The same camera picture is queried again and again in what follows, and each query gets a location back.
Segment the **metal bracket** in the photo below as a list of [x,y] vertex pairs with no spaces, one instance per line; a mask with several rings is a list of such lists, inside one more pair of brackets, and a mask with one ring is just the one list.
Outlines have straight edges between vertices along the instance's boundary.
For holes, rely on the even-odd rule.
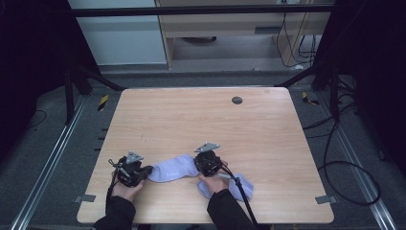
[[194,152],[205,152],[208,150],[215,150],[218,148],[220,148],[220,145],[206,142],[203,146],[195,149]]
[[86,202],[94,202],[96,199],[95,195],[77,195],[74,198],[74,202],[75,203],[81,203],[82,201],[86,201]]
[[143,156],[141,156],[141,155],[135,153],[133,150],[130,150],[130,151],[128,152],[128,156],[127,156],[127,158],[126,158],[126,163],[127,163],[127,164],[131,164],[131,163],[134,163],[134,162],[143,160],[143,159],[144,159]]
[[323,196],[316,197],[316,201],[318,204],[337,203],[338,199],[334,195],[332,195],[332,196],[323,195]]

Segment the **white cabinet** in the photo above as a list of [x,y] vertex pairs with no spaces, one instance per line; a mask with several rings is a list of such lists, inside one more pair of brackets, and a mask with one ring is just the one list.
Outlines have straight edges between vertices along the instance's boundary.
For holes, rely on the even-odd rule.
[[[69,0],[72,9],[155,7],[154,0]],[[158,17],[78,17],[99,66],[167,64]]]

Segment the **table top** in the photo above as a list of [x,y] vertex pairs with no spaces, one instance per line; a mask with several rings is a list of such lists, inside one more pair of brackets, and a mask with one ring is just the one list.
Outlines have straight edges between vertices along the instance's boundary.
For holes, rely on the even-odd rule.
[[[232,102],[241,97],[242,103]],[[123,92],[91,176],[78,221],[104,216],[105,194],[117,162],[134,150],[143,166],[193,152],[205,142],[216,155],[254,184],[251,208],[258,223],[329,223],[326,192],[290,94],[277,87],[143,88]],[[209,200],[198,177],[167,183],[146,181],[134,204],[136,223],[211,223]],[[243,202],[239,201],[246,211]]]

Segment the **cable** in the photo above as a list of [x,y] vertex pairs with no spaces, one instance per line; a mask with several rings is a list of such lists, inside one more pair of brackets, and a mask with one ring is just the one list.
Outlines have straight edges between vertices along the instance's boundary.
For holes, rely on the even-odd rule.
[[346,93],[346,94],[342,94],[340,95],[340,97],[338,97],[338,100],[341,100],[344,97],[353,97],[354,95],[352,93]]
[[302,47],[305,41],[305,35],[302,36],[301,42],[299,44],[298,48],[298,54],[302,58],[307,58],[307,65],[310,67],[313,65],[314,58],[316,57],[316,35],[312,36],[312,42],[311,42],[311,48],[310,51],[302,51]]
[[37,127],[39,124],[41,124],[43,121],[45,121],[45,119],[47,118],[47,113],[44,110],[36,110],[35,112],[42,112],[44,114],[44,117],[42,118],[41,121],[39,121],[38,123],[32,125],[32,126],[28,126],[27,128],[32,128],[32,127]]
[[280,48],[279,48],[279,37],[280,37],[280,34],[281,34],[281,32],[282,32],[282,28],[284,28],[284,33],[285,33],[285,35],[286,35],[286,40],[287,40],[287,43],[289,44],[290,55],[291,55],[291,56],[295,59],[295,61],[297,61],[298,63],[296,63],[295,65],[287,65],[287,64],[285,64],[285,63],[283,62],[283,58],[282,58],[282,64],[284,65],[284,67],[294,67],[294,66],[296,66],[297,64],[304,64],[305,61],[297,60],[297,59],[295,58],[295,56],[293,55],[293,48],[292,48],[292,45],[291,45],[291,43],[290,43],[289,36],[287,35],[287,29],[286,29],[286,15],[287,15],[287,13],[285,12],[285,13],[283,14],[283,21],[282,21],[281,29],[280,29],[280,32],[278,33],[278,36],[277,36],[277,49],[278,49],[278,52],[279,52],[279,54],[280,54],[280,57],[282,57],[282,53],[281,53],[281,50],[280,50]]
[[112,159],[109,159],[108,163],[110,163],[115,168],[115,170],[114,170],[113,178],[111,179],[110,186],[107,189],[107,194],[105,196],[105,212],[106,213],[107,213],[107,208],[108,208],[108,203],[109,203],[110,197],[113,194],[113,188],[119,182],[118,180],[116,181],[116,177],[119,172],[119,167],[121,166],[120,163],[115,164]]
[[[342,107],[342,108],[340,109],[340,115],[347,113],[346,110],[347,110],[348,108],[354,106],[354,105],[355,105],[355,103],[350,103],[350,104],[348,104],[348,105]],[[320,125],[322,125],[322,124],[328,122],[328,121],[331,120],[331,119],[333,119],[333,116],[327,117],[327,118],[323,119],[322,121],[315,122],[315,123],[313,123],[313,124],[310,125],[310,126],[305,126],[305,127],[303,127],[303,130],[311,129],[311,128],[314,128],[314,127],[319,127]]]
[[[329,146],[329,144],[330,144],[332,134],[334,133],[334,130],[339,126],[339,124],[340,124],[340,122],[338,122],[338,121],[334,123],[333,129],[331,130],[331,132],[330,132],[330,134],[329,134],[329,136],[328,136],[327,144],[326,144],[326,148],[325,148],[325,153],[324,153],[323,165],[318,168],[318,171],[320,171],[321,169],[324,169],[325,177],[326,177],[326,181],[327,181],[328,185],[331,187],[331,189],[332,189],[337,195],[339,195],[341,198],[345,199],[346,201],[348,201],[348,202],[350,202],[350,203],[353,203],[353,204],[361,205],[361,206],[370,206],[370,205],[372,205],[372,204],[375,204],[375,203],[380,199],[380,197],[381,197],[381,192],[380,192],[379,184],[376,182],[376,180],[372,177],[372,175],[371,175],[369,172],[367,172],[366,170],[364,170],[364,169],[361,168],[360,166],[357,166],[357,165],[355,165],[355,164],[353,164],[353,163],[351,163],[351,162],[347,162],[347,161],[331,161],[331,162],[327,162],[328,146]],[[376,190],[377,190],[376,198],[375,198],[373,201],[370,201],[370,202],[360,202],[360,201],[351,199],[351,198],[349,198],[349,197],[343,195],[342,193],[340,193],[340,192],[333,186],[333,184],[331,183],[331,181],[330,181],[330,179],[329,179],[329,177],[328,177],[328,173],[327,173],[327,166],[330,166],[330,165],[333,165],[333,164],[347,164],[347,165],[351,165],[351,166],[354,166],[355,168],[357,168],[358,170],[361,170],[361,171],[364,172],[365,174],[367,174],[367,175],[370,177],[370,179],[371,179],[373,185],[375,186],[375,188],[376,188]]]
[[251,209],[250,203],[248,202],[247,195],[245,194],[244,190],[242,189],[242,185],[241,185],[241,182],[239,181],[239,178],[234,177],[233,174],[231,173],[231,170],[226,165],[224,165],[224,164],[219,165],[219,164],[215,163],[215,161],[211,161],[211,160],[208,160],[208,159],[203,159],[203,160],[208,162],[208,163],[211,163],[211,164],[214,164],[214,165],[218,166],[221,170],[223,170],[228,175],[230,175],[232,179],[234,179],[234,181],[236,182],[236,185],[237,185],[237,187],[239,189],[239,192],[242,195],[242,199],[244,200],[245,206],[247,207],[247,211],[248,211],[248,214],[251,217],[251,221],[253,222],[254,226],[258,229],[257,219],[255,218],[254,213],[253,213],[253,211]]
[[309,136],[309,137],[305,137],[305,138],[318,138],[318,137],[325,137],[325,136],[329,136],[330,135],[330,132],[329,133],[327,133],[327,134],[324,134],[324,135],[318,135],[318,136]]

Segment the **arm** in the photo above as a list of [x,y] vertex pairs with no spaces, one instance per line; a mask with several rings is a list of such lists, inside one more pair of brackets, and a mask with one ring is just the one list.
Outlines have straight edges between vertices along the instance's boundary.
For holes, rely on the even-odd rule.
[[128,188],[117,182],[108,200],[105,217],[96,221],[92,230],[131,230],[135,217],[134,199],[144,186],[144,180],[134,188]]
[[[222,163],[225,166],[228,165],[226,161],[222,161]],[[218,175],[205,177],[203,174],[200,174],[199,178],[207,184],[213,194],[207,212],[219,230],[257,229],[228,190],[229,179]]]
[[257,229],[228,189],[213,193],[207,211],[219,230]]
[[110,198],[108,209],[104,218],[99,219],[92,230],[123,229],[130,230],[135,217],[134,205],[120,196]]

